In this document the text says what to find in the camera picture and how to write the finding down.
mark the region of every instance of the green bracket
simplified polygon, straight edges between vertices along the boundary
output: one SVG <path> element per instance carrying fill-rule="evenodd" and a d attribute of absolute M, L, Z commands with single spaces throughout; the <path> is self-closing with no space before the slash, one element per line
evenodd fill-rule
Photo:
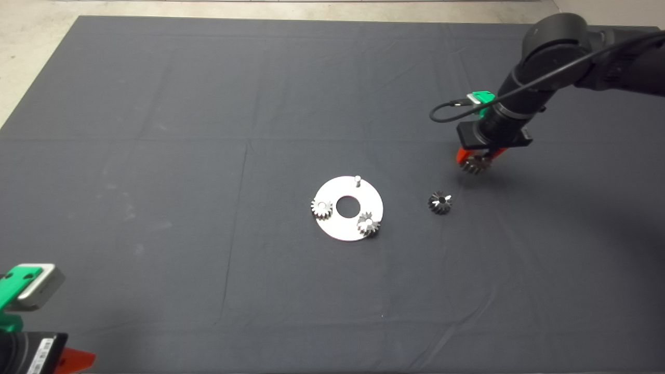
<path fill-rule="evenodd" d="M 42 272 L 40 267 L 15 266 L 0 278 L 0 331 L 18 332 L 23 328 L 20 315 L 5 314 L 5 308 Z"/>
<path fill-rule="evenodd" d="M 489 92 L 489 91 L 474 91 L 474 92 L 472 92 L 471 94 L 472 94 L 476 99 L 478 99 L 478 101 L 479 101 L 481 104 L 487 104 L 488 102 L 494 100 L 494 98 L 496 97 L 496 95 L 494 95 L 493 93 L 491 93 L 491 92 Z M 478 113 L 478 115 L 480 115 L 480 118 L 483 118 L 483 117 L 485 116 L 485 112 L 487 112 L 487 108 L 481 110 L 481 111 Z"/>

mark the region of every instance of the barcode label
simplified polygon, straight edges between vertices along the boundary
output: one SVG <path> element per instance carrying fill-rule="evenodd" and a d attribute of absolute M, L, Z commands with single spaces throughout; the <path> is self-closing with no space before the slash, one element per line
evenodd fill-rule
<path fill-rule="evenodd" d="M 44 366 L 46 358 L 49 356 L 52 345 L 53 338 L 48 337 L 42 339 L 42 341 L 39 343 L 39 347 L 37 348 L 37 352 L 35 353 L 35 358 L 33 358 L 33 362 L 30 364 L 26 374 L 39 374 L 41 368 Z"/>

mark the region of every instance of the gear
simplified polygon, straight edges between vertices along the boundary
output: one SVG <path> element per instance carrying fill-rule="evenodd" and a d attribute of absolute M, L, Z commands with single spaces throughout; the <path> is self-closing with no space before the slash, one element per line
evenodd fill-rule
<path fill-rule="evenodd" d="M 428 206 L 436 214 L 446 214 L 450 212 L 450 208 L 453 205 L 452 200 L 452 196 L 445 196 L 443 192 L 437 191 L 430 196 Z"/>
<path fill-rule="evenodd" d="M 358 217 L 358 231 L 365 236 L 372 236 L 378 231 L 381 222 L 372 219 L 372 214 L 367 212 Z"/>
<path fill-rule="evenodd" d="M 318 220 L 325 220 L 333 213 L 333 203 L 331 202 L 312 200 L 310 207 L 312 208 L 312 214 Z"/>
<path fill-rule="evenodd" d="M 491 165 L 492 159 L 486 156 L 469 156 L 466 160 L 460 162 L 462 170 L 475 175 L 489 169 Z"/>

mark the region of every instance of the black cable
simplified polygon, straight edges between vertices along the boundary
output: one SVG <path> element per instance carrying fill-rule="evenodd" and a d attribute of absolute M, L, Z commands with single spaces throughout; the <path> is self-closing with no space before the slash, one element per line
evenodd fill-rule
<path fill-rule="evenodd" d="M 439 109 L 444 108 L 446 106 L 459 106 L 459 105 L 454 104 L 455 102 L 458 102 L 458 100 L 453 100 L 453 101 L 450 101 L 450 102 L 445 102 L 443 104 L 439 104 L 439 105 L 435 106 L 432 110 L 430 110 L 430 119 L 433 120 L 434 122 L 438 122 L 438 123 L 448 123 L 448 122 L 452 122 L 454 120 L 462 119 L 462 118 L 464 118 L 466 116 L 469 116 L 473 113 L 477 113 L 477 112 L 479 112 L 479 111 L 481 111 L 485 108 L 489 108 L 489 107 L 491 107 L 492 105 L 494 105 L 498 102 L 504 101 L 505 99 L 507 99 L 509 97 L 513 97 L 513 96 L 517 95 L 518 93 L 520 93 L 524 90 L 528 90 L 531 87 L 546 81 L 547 79 L 550 79 L 550 78 L 552 78 L 556 75 L 559 75 L 562 72 L 585 62 L 586 60 L 593 59 L 593 58 L 595 58 L 599 55 L 602 55 L 602 54 L 607 53 L 609 51 L 613 51 L 615 49 L 622 49 L 622 48 L 625 48 L 625 47 L 629 47 L 634 43 L 643 42 L 643 41 L 653 39 L 653 38 L 656 38 L 656 37 L 665 37 L 665 31 L 656 31 L 654 33 L 645 34 L 645 35 L 642 35 L 642 36 L 639 36 L 639 37 L 636 37 L 636 38 L 633 38 L 633 39 L 629 39 L 627 41 L 623 41 L 623 42 L 618 43 L 618 44 L 611 45 L 609 47 L 605 47 L 605 48 L 603 48 L 599 51 L 589 53 L 588 55 L 582 56 L 577 60 L 571 61 L 570 63 L 567 63 L 566 65 L 563 65 L 562 67 L 559 67 L 559 68 L 543 75 L 542 77 L 540 77 L 538 79 L 535 79 L 535 80 L 527 83 L 526 85 L 523 85 L 522 87 L 519 87 L 518 89 L 514 89 L 514 90 L 510 91 L 509 93 L 501 95 L 501 96 L 495 98 L 494 100 L 492 100 L 490 102 L 479 105 L 479 106 L 477 106 L 477 107 L 475 107 L 471 110 L 467 110 L 466 112 L 463 112 L 463 113 L 458 114 L 458 115 L 453 116 L 453 117 L 436 118 L 434 116 L 434 113 L 436 113 Z"/>

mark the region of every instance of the center hole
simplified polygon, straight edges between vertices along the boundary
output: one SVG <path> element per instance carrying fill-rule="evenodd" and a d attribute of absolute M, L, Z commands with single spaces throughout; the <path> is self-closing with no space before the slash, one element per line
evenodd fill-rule
<path fill-rule="evenodd" d="M 345 218 L 353 218 L 360 213 L 360 203 L 356 198 L 345 196 L 337 202 L 337 212 Z"/>

